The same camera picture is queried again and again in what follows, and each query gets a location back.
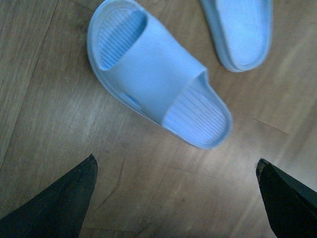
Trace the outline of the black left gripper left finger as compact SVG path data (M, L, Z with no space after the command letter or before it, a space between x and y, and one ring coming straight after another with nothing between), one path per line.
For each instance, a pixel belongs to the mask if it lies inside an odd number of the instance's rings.
M2 238L77 238L95 189L93 155L0 220Z

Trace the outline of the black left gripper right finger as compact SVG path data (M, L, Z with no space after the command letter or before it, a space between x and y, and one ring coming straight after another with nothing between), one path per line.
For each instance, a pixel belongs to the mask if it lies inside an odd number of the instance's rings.
M317 236L317 193L261 158L256 176L270 227L278 238Z

